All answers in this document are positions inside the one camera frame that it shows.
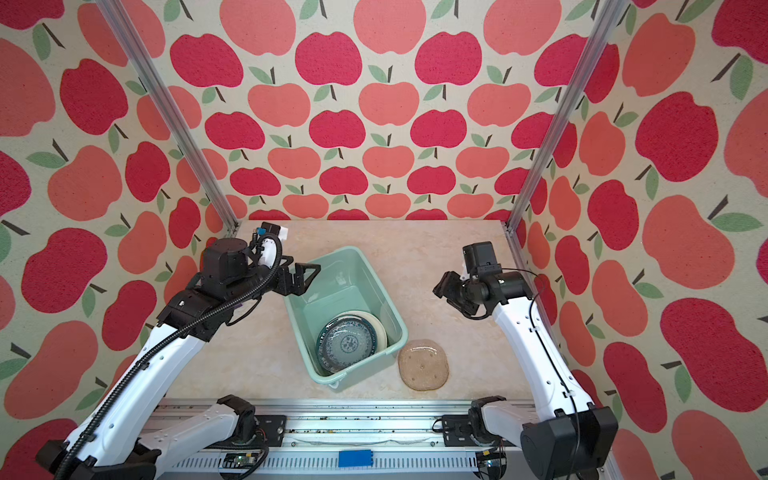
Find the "apple wallpaper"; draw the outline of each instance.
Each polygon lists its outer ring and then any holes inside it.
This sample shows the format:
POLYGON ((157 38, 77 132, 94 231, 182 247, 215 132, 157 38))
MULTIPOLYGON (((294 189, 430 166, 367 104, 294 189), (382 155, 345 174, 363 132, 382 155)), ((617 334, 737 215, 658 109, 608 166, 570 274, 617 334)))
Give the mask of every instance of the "apple wallpaper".
POLYGON ((767 29, 757 0, 632 2, 518 225, 624 480, 768 478, 767 29))

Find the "green leaf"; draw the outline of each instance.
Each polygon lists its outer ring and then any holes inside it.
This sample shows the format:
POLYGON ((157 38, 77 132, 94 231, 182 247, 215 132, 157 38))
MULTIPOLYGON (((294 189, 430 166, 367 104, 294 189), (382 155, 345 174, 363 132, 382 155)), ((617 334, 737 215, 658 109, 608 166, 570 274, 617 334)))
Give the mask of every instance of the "green leaf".
POLYGON ((85 313, 85 316, 91 316, 94 312, 94 307, 96 307, 96 293, 94 293, 94 289, 86 286, 85 291, 83 292, 83 297, 80 298, 80 300, 83 305, 83 313, 85 313))
POLYGON ((435 153, 435 148, 434 147, 427 148, 421 154, 419 154, 419 160, 424 160, 425 158, 427 158, 428 156, 430 156, 430 155, 432 155, 434 153, 435 153))
POLYGON ((475 145, 478 147, 485 146, 485 139, 478 134, 472 134, 472 141, 475 142, 475 145))
POLYGON ((168 270, 163 270, 162 272, 158 273, 157 276, 154 278, 155 282, 165 282, 170 278, 171 273, 168 270))
POLYGON ((621 114, 621 116, 616 120, 616 126, 619 128, 626 127, 633 121, 637 119, 637 114, 633 111, 628 111, 625 114, 621 114))
POLYGON ((589 12, 592 7, 594 7, 595 0, 581 0, 578 4, 576 4, 575 7, 573 7, 573 10, 571 10, 568 13, 568 16, 565 17, 566 20, 575 20, 576 18, 581 18, 584 15, 589 12))
POLYGON ((250 70, 250 73, 253 74, 254 77, 256 77, 261 83, 272 85, 272 77, 270 77, 270 74, 266 73, 264 70, 258 67, 248 67, 248 70, 250 70))
POLYGON ((163 7, 163 20, 166 22, 172 22, 179 18, 181 13, 181 3, 179 0, 167 0, 163 7))
POLYGON ((714 1, 715 0, 696 0, 694 3, 690 4, 688 8, 685 9, 685 12, 683 12, 678 21, 680 23, 690 22, 694 18, 704 13, 704 10, 707 10, 707 7, 712 5, 714 1))
POLYGON ((554 97, 554 94, 558 93, 559 88, 560 87, 547 88, 541 93, 541 95, 536 97, 536 100, 533 100, 533 102, 540 104, 543 101, 549 100, 550 98, 554 97))
POLYGON ((141 86, 141 84, 137 81, 129 80, 125 82, 125 86, 130 88, 132 92, 134 92, 136 95, 144 96, 147 94, 147 91, 144 90, 144 87, 141 86))
POLYGON ((600 330, 600 327, 593 323, 590 323, 589 325, 587 325, 587 330, 589 330, 589 333, 591 333, 592 336, 596 339, 605 338, 605 334, 603 333, 602 330, 600 330))
POLYGON ((453 8, 453 2, 455 0, 440 0, 434 10, 432 10, 432 18, 440 18, 453 8))
POLYGON ((379 134, 371 134, 371 138, 382 147, 386 147, 386 139, 379 134))
POLYGON ((5 260, 11 252, 11 234, 5 225, 0 223, 0 262, 5 260))
POLYGON ((589 113, 589 99, 584 96, 584 100, 581 101, 581 120, 587 120, 587 113, 589 113))
POLYGON ((618 393, 614 394, 614 399, 611 402, 611 410, 614 411, 614 416, 616 417, 616 421, 621 421, 621 416, 624 413, 624 407, 621 405, 621 397, 618 393))
POLYGON ((75 410, 82 410, 86 409, 89 406, 93 405, 94 403, 98 402, 98 400, 101 398, 102 395, 104 395, 104 392, 106 392, 107 389, 103 387, 99 387, 93 392, 88 393, 83 399, 78 403, 78 406, 76 406, 75 410))
POLYGON ((674 373, 674 388, 677 390, 677 394, 680 396, 680 400, 683 403, 688 401, 690 397, 690 374, 685 365, 677 367, 674 373))
POLYGON ((712 219, 712 224, 725 232, 748 232, 763 226, 755 217, 747 214, 722 214, 712 219))
POLYGON ((5 380, 11 375, 15 375, 27 364, 27 359, 10 359, 0 363, 0 380, 5 380))
POLYGON ((307 20, 315 15, 319 4, 318 0, 304 0, 304 5, 301 5, 301 12, 299 12, 299 20, 307 20))
POLYGON ((424 100, 432 100, 442 93, 442 85, 435 85, 427 90, 427 94, 424 95, 424 100))
POLYGON ((634 23, 637 20, 637 7, 634 3, 629 4, 629 12, 627 12, 627 18, 624 20, 624 27, 627 29, 627 33, 632 35, 634 30, 634 23))
POLYGON ((730 71, 730 93, 739 100, 743 100, 751 83, 752 60, 746 55, 741 55, 730 71))
POLYGON ((270 135, 270 138, 272 141, 274 141, 276 144, 280 145, 283 148, 288 148, 288 142, 285 141, 284 138, 282 138, 279 135, 270 135))
POLYGON ((118 148, 120 148, 120 134, 118 133, 118 128, 114 125, 109 129, 107 140, 109 140, 109 149, 112 150, 112 153, 118 151, 118 148))
POLYGON ((203 103, 209 104, 210 102, 216 100, 216 88, 215 87, 208 87, 205 90, 203 90, 203 103))
POLYGON ((501 84, 504 81, 502 71, 493 65, 489 65, 485 70, 488 72, 488 78, 490 78, 493 83, 501 84))
POLYGON ((529 148, 528 150, 523 150, 519 154, 515 155, 515 157, 512 158, 512 161, 518 161, 518 160, 522 160, 523 158, 528 158, 531 156, 532 151, 533 151, 532 148, 529 148))
POLYGON ((664 298, 661 290, 656 288, 655 285, 651 285, 650 283, 636 283, 634 289, 637 290, 640 295, 646 298, 664 298))
POLYGON ((32 44, 41 60, 45 60, 51 54, 51 39, 48 37, 45 27, 40 24, 32 29, 32 44))
POLYGON ((323 85, 322 87, 318 88, 315 92, 315 96, 312 98, 312 101, 321 101, 325 99, 329 94, 331 93, 331 86, 330 85, 323 85))
POLYGON ((371 72, 371 75, 377 80, 382 82, 383 84, 387 83, 386 81, 386 73, 379 67, 375 65, 368 65, 368 70, 371 72))
POLYGON ((124 237, 126 233, 128 233, 128 227, 122 223, 112 225, 104 231, 104 235, 109 235, 110 237, 124 237))
POLYGON ((645 175, 645 193, 648 194, 648 198, 651 200, 656 197, 656 191, 659 189, 659 172, 655 168, 651 167, 648 173, 645 175))
POLYGON ((594 255, 599 259, 603 254, 603 237, 599 234, 594 238, 594 255))
POLYGON ((39 151, 37 153, 33 153, 27 157, 27 160, 31 161, 35 165, 39 165, 45 168, 60 168, 67 163, 57 154, 52 154, 47 151, 39 151))

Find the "red apple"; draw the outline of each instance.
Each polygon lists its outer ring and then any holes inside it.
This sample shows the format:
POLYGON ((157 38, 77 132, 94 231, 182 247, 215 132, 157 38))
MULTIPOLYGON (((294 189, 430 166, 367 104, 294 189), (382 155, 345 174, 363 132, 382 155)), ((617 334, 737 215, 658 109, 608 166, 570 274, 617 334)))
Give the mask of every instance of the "red apple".
POLYGON ((366 139, 366 128, 354 112, 326 110, 310 122, 310 137, 323 148, 357 148, 366 139))
POLYGON ((0 217, 27 203, 32 195, 29 177, 18 162, 0 151, 0 217))
POLYGON ((205 133, 216 146, 227 150, 264 146, 264 132, 258 123, 243 112, 232 114, 217 112, 205 120, 205 133))
POLYGON ((355 42, 340 31, 312 33, 296 46, 296 70, 313 85, 351 85, 360 78, 362 59, 355 42))
POLYGON ((439 208, 432 210, 414 210, 406 217, 406 220, 447 220, 448 215, 439 208))
POLYGON ((243 81, 243 66, 235 51, 216 35, 181 35, 170 46, 176 73, 195 87, 236 87, 243 81))
POLYGON ((248 170, 239 168, 230 175, 230 185, 240 194, 277 195, 280 193, 280 181, 269 170, 260 167, 248 170))
POLYGON ((334 210, 328 215, 328 220, 370 220, 362 210, 334 210))
POLYGON ((151 202, 160 187, 170 179, 165 153, 155 144, 143 141, 125 162, 125 183, 140 202, 151 202))
POLYGON ((430 110, 411 125, 411 140, 420 147, 457 147, 467 136, 467 122, 456 110, 430 110))
POLYGON ((200 226, 200 208, 194 200, 182 197, 168 218, 168 236, 178 248, 187 248, 200 226))
POLYGON ((609 180, 594 189, 587 205, 589 220, 612 250, 629 247, 637 236, 640 221, 637 202, 624 192, 619 180, 609 180))
POLYGON ((743 48, 750 57, 768 64, 764 8, 762 0, 725 0, 715 17, 712 40, 721 47, 743 48))
POLYGON ((320 188, 332 195, 360 195, 368 190, 368 178, 357 167, 331 167, 320 174, 320 188))
POLYGON ((108 69, 89 58, 80 60, 77 68, 64 70, 59 95, 72 123, 87 134, 103 134, 128 113, 123 86, 108 69))
POLYGON ((475 36, 444 31, 425 41, 416 53, 416 75, 426 84, 466 85, 480 72, 482 50, 475 36))
POLYGON ((26 30, 43 18, 61 18, 64 14, 62 0, 5 0, 0 5, 0 24, 15 30, 26 30))
POLYGON ((654 162, 659 174, 672 182, 689 180, 709 164, 718 141, 717 120, 709 107, 678 91, 659 101, 637 128, 637 152, 654 162))
POLYGON ((449 167, 421 167, 408 176, 408 190, 414 194, 448 194, 456 186, 456 175, 449 167))

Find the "apple print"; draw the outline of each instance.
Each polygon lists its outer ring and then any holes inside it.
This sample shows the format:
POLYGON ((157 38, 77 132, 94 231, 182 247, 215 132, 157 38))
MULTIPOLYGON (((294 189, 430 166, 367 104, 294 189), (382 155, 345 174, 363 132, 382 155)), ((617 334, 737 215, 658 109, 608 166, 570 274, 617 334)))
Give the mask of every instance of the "apple print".
POLYGON ((403 55, 422 39, 427 12, 421 0, 361 0, 355 7, 355 33, 378 54, 403 55))
POLYGON ((195 87, 236 87, 243 81, 243 66, 234 50, 216 35, 181 35, 170 46, 170 62, 195 87))
POLYGON ((296 19, 285 0, 223 0, 219 19, 230 40, 253 55, 285 55, 296 38, 296 19))
POLYGON ((4 38, 0 38, 0 64, 4 65, 0 69, 0 137, 24 137, 39 121, 53 118, 53 89, 38 62, 4 38))
POLYGON ((637 152, 654 163, 672 182, 690 180, 709 164, 717 148, 717 120, 709 107, 678 91, 663 98, 645 115, 637 129, 637 152))
POLYGON ((101 135, 128 113, 125 90, 103 65, 89 58, 64 70, 59 89, 61 104, 72 123, 87 134, 101 135))
POLYGON ((254 119, 239 111, 211 115, 205 120, 205 133, 217 147, 227 150, 259 150, 264 146, 264 131, 254 119))

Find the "brown apple stem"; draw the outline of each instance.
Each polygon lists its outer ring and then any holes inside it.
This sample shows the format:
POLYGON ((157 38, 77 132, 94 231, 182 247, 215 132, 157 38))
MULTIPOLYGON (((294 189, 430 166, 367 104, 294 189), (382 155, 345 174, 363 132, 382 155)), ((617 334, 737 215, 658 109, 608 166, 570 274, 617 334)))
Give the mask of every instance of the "brown apple stem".
POLYGON ((641 171, 639 175, 635 177, 635 180, 642 180, 643 177, 645 177, 645 174, 648 173, 648 171, 653 167, 653 165, 648 165, 645 167, 645 170, 641 171))
POLYGON ((67 158, 67 155, 65 155, 64 151, 61 149, 61 147, 58 146, 58 143, 56 143, 56 139, 53 139, 53 148, 58 152, 58 154, 61 156, 61 158, 64 159, 65 162, 69 162, 69 159, 67 158))
POLYGON ((619 115, 621 115, 621 111, 624 110, 624 102, 621 102, 621 106, 619 107, 619 111, 616 112, 616 116, 614 117, 614 123, 616 123, 616 120, 619 119, 619 115))
POLYGON ((720 201, 720 203, 717 204, 717 207, 715 207, 714 210, 712 210, 712 213, 707 216, 707 220, 712 220, 715 218, 715 215, 717 215, 725 206, 728 204, 728 196, 726 195, 723 197, 723 199, 720 201))
POLYGON ((24 235, 29 235, 29 232, 26 230, 23 230, 22 228, 19 228, 15 226, 13 223, 7 221, 7 220, 0 220, 0 223, 5 225, 6 227, 10 228, 14 232, 16 232, 17 235, 23 237, 24 235))
POLYGON ((48 26, 45 24, 45 22, 42 22, 40 25, 42 25, 43 28, 45 28, 45 31, 51 36, 51 38, 53 38, 53 41, 56 43, 56 45, 58 45, 59 47, 62 47, 62 48, 66 48, 64 45, 61 44, 61 42, 58 40, 58 38, 56 38, 56 35, 53 35, 53 32, 51 31, 50 28, 48 28, 48 26))
POLYGON ((683 2, 683 6, 681 6, 681 7, 680 7, 680 11, 677 13, 677 17, 675 17, 675 18, 674 18, 674 20, 675 20, 676 22, 677 22, 678 20, 680 20, 680 16, 683 14, 683 11, 684 11, 684 10, 685 10, 685 8, 688 6, 688 2, 689 2, 689 1, 690 1, 690 0, 685 0, 685 2, 683 2))
POLYGON ((13 342, 11 342, 11 351, 18 356, 23 356, 26 359, 32 358, 32 355, 28 354, 26 350, 24 350, 23 348, 21 348, 20 346, 16 345, 13 342))
POLYGON ((736 56, 731 58, 730 61, 726 64, 726 66, 723 67, 723 70, 720 70, 720 72, 717 75, 715 75, 715 78, 713 78, 712 81, 718 81, 723 76, 725 76, 725 74, 728 73, 730 68, 733 67, 733 64, 736 63, 736 60, 738 60, 740 56, 741 56, 741 53, 737 53, 736 56))
POLYGON ((637 276, 634 278, 634 280, 632 280, 632 285, 635 285, 644 276, 645 276, 645 269, 643 268, 642 270, 640 270, 640 273, 637 274, 637 276))
POLYGON ((179 0, 179 3, 181 3, 181 8, 184 10, 184 14, 187 16, 187 18, 189 18, 190 20, 192 20, 192 22, 194 22, 194 20, 192 19, 192 15, 190 15, 190 11, 187 10, 187 6, 184 4, 184 0, 179 0))

